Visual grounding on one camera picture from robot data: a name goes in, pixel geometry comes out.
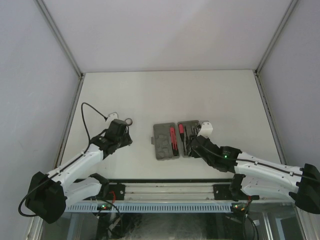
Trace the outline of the black tape roll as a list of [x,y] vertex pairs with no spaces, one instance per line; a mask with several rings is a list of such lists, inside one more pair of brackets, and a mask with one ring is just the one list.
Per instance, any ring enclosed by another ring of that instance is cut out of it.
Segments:
[[131,126],[133,124],[133,120],[131,118],[126,118],[124,121],[128,126]]

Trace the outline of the red screwdriver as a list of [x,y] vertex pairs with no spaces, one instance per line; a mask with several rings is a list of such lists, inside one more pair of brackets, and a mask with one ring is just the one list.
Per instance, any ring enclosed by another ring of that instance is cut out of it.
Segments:
[[184,126],[182,123],[178,124],[178,130],[179,130],[180,139],[183,142],[185,139],[185,132],[184,132]]
[[189,155],[189,136],[187,131],[187,126],[184,126],[184,132],[185,132],[185,148],[186,148],[186,155]]

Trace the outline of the red black pliers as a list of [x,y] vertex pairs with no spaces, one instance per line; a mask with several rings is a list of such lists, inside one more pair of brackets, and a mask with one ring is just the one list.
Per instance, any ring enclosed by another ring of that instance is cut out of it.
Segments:
[[189,135],[189,139],[191,141],[198,136],[200,129],[201,129],[200,124],[197,124],[197,125],[191,127],[191,134]]

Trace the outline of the grey plastic tool case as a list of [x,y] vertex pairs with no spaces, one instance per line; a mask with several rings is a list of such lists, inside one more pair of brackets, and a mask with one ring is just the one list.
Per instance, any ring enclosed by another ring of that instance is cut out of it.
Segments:
[[[164,160],[174,160],[180,157],[182,158],[194,158],[192,156],[192,150],[190,147],[191,140],[189,139],[189,153],[186,155],[186,135],[184,133],[184,141],[181,141],[180,134],[179,134],[179,127],[178,124],[183,124],[184,131],[185,126],[187,127],[187,134],[190,137],[191,128],[201,124],[203,121],[199,120],[187,120],[187,121],[180,121],[177,123],[168,122],[168,123],[158,123],[153,126],[153,137],[151,138],[151,144],[154,145],[155,149],[155,158],[158,161]],[[178,147],[178,156],[173,155],[172,151],[172,142],[170,136],[170,127],[175,128],[175,135]]]

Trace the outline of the red utility knife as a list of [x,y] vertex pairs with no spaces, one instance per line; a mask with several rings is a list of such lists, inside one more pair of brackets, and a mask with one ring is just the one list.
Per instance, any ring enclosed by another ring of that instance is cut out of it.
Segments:
[[171,146],[172,146],[172,152],[174,156],[179,155],[179,149],[178,149],[178,144],[177,144],[177,137],[176,137],[176,131],[174,127],[170,127],[169,129],[170,132],[170,138],[171,138]]

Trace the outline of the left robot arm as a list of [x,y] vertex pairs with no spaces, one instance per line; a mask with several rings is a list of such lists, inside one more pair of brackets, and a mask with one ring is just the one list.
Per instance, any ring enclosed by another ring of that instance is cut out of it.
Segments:
[[132,143],[128,124],[119,119],[88,142],[77,156],[48,173],[33,175],[28,193],[21,204],[48,224],[56,222],[72,206],[87,198],[105,200],[110,193],[109,181],[98,173],[78,178],[89,168],[102,162],[116,150]]

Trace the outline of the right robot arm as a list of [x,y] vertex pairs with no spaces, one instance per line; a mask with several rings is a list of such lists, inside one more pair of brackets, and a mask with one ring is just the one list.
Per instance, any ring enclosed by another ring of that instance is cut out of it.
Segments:
[[217,146],[202,135],[194,137],[189,146],[210,167],[233,173],[229,192],[235,200],[244,196],[278,198],[293,202],[305,212],[320,213],[320,172],[314,165],[268,162],[234,147]]

